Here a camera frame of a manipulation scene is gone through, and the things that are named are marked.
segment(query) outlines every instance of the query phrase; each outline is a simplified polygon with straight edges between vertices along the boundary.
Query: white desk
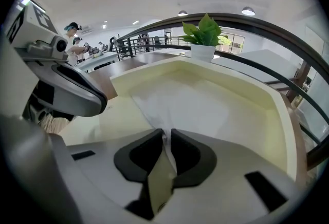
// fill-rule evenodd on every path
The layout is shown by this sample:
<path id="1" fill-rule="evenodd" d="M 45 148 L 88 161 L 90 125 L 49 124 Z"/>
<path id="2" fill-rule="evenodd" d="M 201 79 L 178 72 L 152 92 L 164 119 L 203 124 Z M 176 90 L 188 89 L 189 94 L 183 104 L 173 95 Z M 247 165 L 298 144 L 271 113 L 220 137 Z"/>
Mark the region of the white desk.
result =
<path id="1" fill-rule="evenodd" d="M 116 52 L 104 52 L 102 56 L 98 56 L 96 58 L 90 57 L 89 59 L 79 63 L 76 65 L 80 70 L 94 70 L 95 67 L 108 63 L 108 62 L 116 62 L 118 61 L 118 56 Z"/>
<path id="2" fill-rule="evenodd" d="M 174 55 L 178 55 L 180 53 L 185 53 L 186 56 L 189 56 L 191 57 L 191 51 L 190 50 L 186 50 L 186 49 L 159 49 L 159 50 L 156 50 L 156 51 L 152 51 L 150 53 L 168 53 L 168 54 L 174 54 Z"/>
<path id="3" fill-rule="evenodd" d="M 111 82 L 118 96 L 109 100 L 102 114 L 76 117 L 59 132 L 66 145 L 120 138 L 150 128 L 165 132 L 179 128 L 247 147 L 304 182 L 305 154 L 296 155 L 302 151 L 296 147 L 301 133 L 293 128 L 280 93 L 266 84 L 187 57 L 127 70 L 112 76 Z M 201 119 L 195 110 L 207 115 Z"/>
<path id="4" fill-rule="evenodd" d="M 238 56 L 252 60 L 267 68 L 274 70 L 275 72 L 281 74 L 282 76 L 290 79 L 295 76 L 295 73 L 298 69 L 298 66 L 295 66 L 287 59 L 277 55 L 276 53 L 272 52 L 271 50 L 262 49 L 257 51 L 245 52 L 237 54 Z M 251 66 L 246 64 L 227 59 L 224 57 L 220 57 L 218 59 L 213 59 L 211 61 L 214 64 L 218 64 L 224 67 L 228 67 L 239 72 L 242 72 L 246 75 L 254 77 L 262 82 L 269 82 L 269 81 L 276 81 L 277 79 L 272 77 L 269 74 L 262 72 L 261 70 L 255 69 Z"/>

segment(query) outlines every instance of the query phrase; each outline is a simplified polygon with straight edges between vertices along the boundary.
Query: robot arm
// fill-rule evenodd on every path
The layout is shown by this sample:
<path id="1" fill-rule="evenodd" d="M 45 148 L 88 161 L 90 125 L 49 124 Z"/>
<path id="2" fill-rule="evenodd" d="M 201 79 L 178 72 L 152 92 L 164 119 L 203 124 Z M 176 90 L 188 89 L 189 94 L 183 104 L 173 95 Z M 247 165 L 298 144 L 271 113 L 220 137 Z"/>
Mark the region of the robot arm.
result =
<path id="1" fill-rule="evenodd" d="M 26 118 L 39 122 L 44 113 L 69 119 L 104 111 L 105 94 L 87 74 L 66 63 L 67 41 L 38 7 L 32 3 L 25 6 L 7 38 L 39 79 L 27 103 Z"/>

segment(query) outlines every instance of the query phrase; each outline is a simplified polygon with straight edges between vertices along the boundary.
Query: metal railing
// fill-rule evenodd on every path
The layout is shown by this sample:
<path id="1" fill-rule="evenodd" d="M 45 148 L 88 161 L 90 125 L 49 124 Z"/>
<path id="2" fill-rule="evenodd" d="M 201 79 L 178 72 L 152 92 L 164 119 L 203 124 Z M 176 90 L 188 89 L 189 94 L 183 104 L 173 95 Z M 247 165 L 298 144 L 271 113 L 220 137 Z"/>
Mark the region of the metal railing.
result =
<path id="1" fill-rule="evenodd" d="M 163 48 L 181 48 L 186 46 L 191 46 L 190 42 L 186 42 L 180 36 L 154 36 L 154 37 L 147 37 L 147 38 L 138 38 L 138 39 L 130 39 L 130 40 L 121 41 L 120 45 L 114 46 L 114 43 L 111 43 L 110 47 L 114 46 L 116 52 L 119 55 L 124 56 L 136 56 L 138 53 L 141 52 L 149 52 L 155 51 L 158 49 Z M 228 53 L 232 53 L 232 48 L 230 51 L 227 50 L 228 45 L 218 45 L 216 46 L 216 50 L 219 51 L 226 51 Z"/>
<path id="2" fill-rule="evenodd" d="M 190 14 L 184 16 L 185 23 L 191 23 L 197 25 L 198 22 L 204 14 Z M 313 67 L 319 75 L 329 84 L 329 65 L 322 58 L 320 54 L 318 54 L 314 49 L 311 48 L 306 42 L 302 39 L 298 38 L 294 34 L 288 32 L 287 30 L 280 28 L 274 24 L 269 22 L 259 20 L 257 18 L 251 18 L 247 16 L 237 15 L 237 14 L 226 14 L 226 13 L 209 13 L 210 17 L 213 17 L 214 20 L 222 27 L 230 27 L 235 29 L 241 29 L 244 31 L 248 31 L 257 35 L 260 35 L 264 38 L 267 38 L 279 45 L 289 49 L 299 57 L 301 57 L 304 62 L 302 64 L 301 69 L 309 69 L 309 67 Z M 160 29 L 167 29 L 173 27 L 181 27 L 182 26 L 182 18 L 174 17 L 169 18 L 167 20 L 163 20 L 160 22 L 156 22 L 150 24 L 148 26 L 139 28 L 131 33 L 121 37 L 118 39 L 118 42 L 126 47 L 129 52 L 129 56 L 133 57 L 132 49 L 136 49 L 139 47 L 145 48 L 177 48 L 177 49 L 185 49 L 190 50 L 190 46 L 182 46 L 182 45 L 172 45 L 172 44 L 145 44 L 145 45 L 134 45 L 131 43 L 131 38 L 137 35 L 152 32 Z M 321 109 L 321 107 L 301 88 L 303 82 L 306 79 L 305 73 L 302 72 L 297 75 L 297 78 L 293 81 L 287 79 L 286 77 L 280 75 L 279 73 L 263 66 L 257 62 L 248 60 L 243 57 L 239 57 L 237 55 L 223 52 L 223 51 L 215 51 L 215 55 L 219 55 L 221 57 L 225 57 L 234 61 L 238 61 L 240 63 L 249 65 L 253 68 L 261 70 L 272 77 L 278 79 L 280 82 L 286 84 L 291 91 L 294 92 L 295 96 L 301 95 L 307 102 L 309 102 L 315 110 L 322 116 L 322 118 L 329 124 L 329 117 L 326 113 Z M 317 166 L 319 163 L 324 161 L 329 156 L 329 135 L 324 138 L 322 142 L 317 140 L 317 138 L 309 132 L 303 125 L 301 125 L 301 129 L 317 144 L 312 150 L 307 153 L 307 167 L 308 169 L 312 169 Z"/>

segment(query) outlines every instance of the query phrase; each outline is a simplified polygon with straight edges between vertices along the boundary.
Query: table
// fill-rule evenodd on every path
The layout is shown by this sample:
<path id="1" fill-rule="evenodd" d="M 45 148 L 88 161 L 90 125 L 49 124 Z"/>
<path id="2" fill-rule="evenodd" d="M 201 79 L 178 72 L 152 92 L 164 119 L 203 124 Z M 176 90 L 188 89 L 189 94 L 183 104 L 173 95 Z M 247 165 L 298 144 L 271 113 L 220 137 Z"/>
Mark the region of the table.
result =
<path id="1" fill-rule="evenodd" d="M 76 65 L 82 71 L 94 70 L 95 67 L 108 63 L 118 61 L 118 56 L 116 52 L 104 52 L 103 55 L 96 58 L 90 57 L 89 59 Z"/>
<path id="2" fill-rule="evenodd" d="M 110 64 L 103 68 L 100 68 L 89 74 L 91 78 L 93 78 L 99 86 L 102 88 L 103 92 L 107 96 L 108 100 L 117 97 L 117 93 L 111 83 L 110 77 L 118 75 L 124 71 L 137 68 L 139 66 L 143 66 L 149 63 L 179 57 L 178 55 L 168 54 L 168 53 L 159 53 L 159 52 L 150 52 L 144 53 L 142 55 L 120 61 L 114 64 Z M 288 114 L 293 125 L 293 132 L 296 140 L 296 148 L 297 148 L 297 179 L 296 184 L 300 187 L 304 187 L 306 183 L 306 151 L 304 146 L 304 140 L 301 134 L 301 130 L 299 127 L 298 118 L 291 107 L 290 102 L 287 100 L 285 95 L 282 95 L 284 104 L 288 110 Z"/>
<path id="3" fill-rule="evenodd" d="M 159 52 L 143 53 L 142 55 L 104 66 L 91 72 L 89 76 L 99 84 L 107 99 L 110 100 L 117 97 L 117 93 L 114 90 L 111 80 L 109 79 L 111 76 L 118 75 L 126 70 L 134 69 L 139 66 L 162 61 L 172 57 L 178 57 L 178 55 Z"/>
<path id="4" fill-rule="evenodd" d="M 168 53 L 180 56 L 181 53 L 185 53 L 186 56 L 191 57 L 191 51 L 186 49 L 159 49 L 156 52 L 151 53 Z"/>

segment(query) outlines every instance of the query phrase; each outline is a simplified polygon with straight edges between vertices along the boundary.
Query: person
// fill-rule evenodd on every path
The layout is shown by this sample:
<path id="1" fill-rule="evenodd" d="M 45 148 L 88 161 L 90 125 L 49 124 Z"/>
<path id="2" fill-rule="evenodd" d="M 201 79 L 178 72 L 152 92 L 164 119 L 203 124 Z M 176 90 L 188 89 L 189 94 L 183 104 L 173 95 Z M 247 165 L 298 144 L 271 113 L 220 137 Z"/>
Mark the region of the person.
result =
<path id="1" fill-rule="evenodd" d="M 101 45 L 101 49 L 102 51 L 106 50 L 106 45 L 104 43 L 102 43 L 101 41 L 99 42 L 99 45 Z"/>
<path id="2" fill-rule="evenodd" d="M 80 47 L 73 45 L 74 35 L 77 33 L 78 29 L 81 30 L 81 26 L 78 26 L 77 23 L 72 22 L 67 25 L 64 30 L 67 32 L 63 35 L 63 38 L 67 40 L 67 45 L 65 52 L 68 54 L 67 60 L 68 63 L 74 66 L 77 63 L 77 56 L 83 53 L 85 47 Z"/>
<path id="3" fill-rule="evenodd" d="M 143 34 L 139 35 L 137 42 L 145 42 L 145 45 L 149 45 L 150 44 L 149 34 L 143 33 Z M 150 52 L 150 48 L 146 47 L 145 51 Z"/>
<path id="4" fill-rule="evenodd" d="M 82 38 L 80 38 L 80 37 L 75 37 L 75 38 L 73 39 L 73 45 L 78 46 L 81 40 L 82 40 Z M 85 61 L 84 53 L 86 52 L 87 48 L 84 47 L 84 49 L 85 49 L 85 50 L 83 51 L 83 53 L 77 55 L 77 62 L 78 62 L 78 63 Z"/>
<path id="5" fill-rule="evenodd" d="M 167 34 L 165 34 L 164 36 L 165 36 L 165 37 L 164 37 L 164 44 L 166 45 L 167 42 L 168 42 L 168 36 L 167 36 Z"/>

